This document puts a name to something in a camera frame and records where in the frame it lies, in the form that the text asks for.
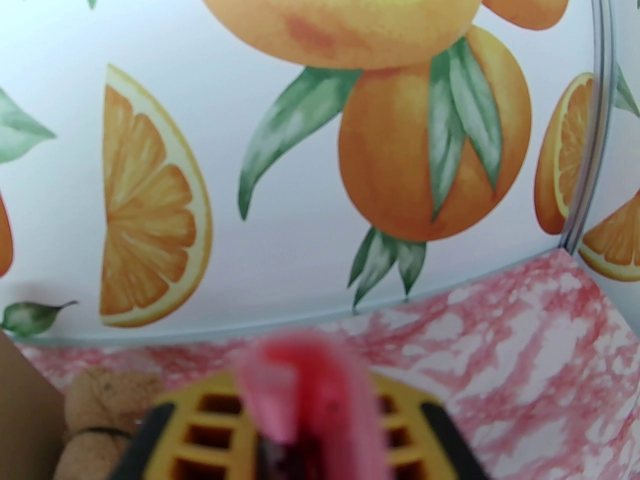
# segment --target brown cardboard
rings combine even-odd
[[[0,479],[51,480],[64,428],[62,394],[0,331]]]

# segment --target black plastic part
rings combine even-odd
[[[453,464],[458,479],[490,480],[444,407],[425,402],[420,409]]]
[[[145,468],[175,409],[174,403],[167,402],[149,412],[109,480],[144,480]]]
[[[303,439],[298,445],[283,446],[259,436],[256,446],[256,480],[315,480],[307,472],[309,441]],[[317,468],[314,471],[322,478]]]

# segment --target pink handle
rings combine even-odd
[[[312,331],[276,334],[247,346],[234,370],[264,436],[318,439],[325,480],[390,480],[370,377],[342,343]]]

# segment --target tan stuffed animal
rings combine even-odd
[[[107,480],[162,390],[149,373],[92,367],[78,374],[64,399],[67,444],[53,480]]]

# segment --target yellow plastic object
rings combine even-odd
[[[397,480],[455,480],[458,474],[421,406],[441,402],[428,393],[372,374],[388,461]],[[258,432],[243,410],[231,372],[224,370],[158,398],[172,403],[144,469],[144,480],[251,480],[257,474]]]

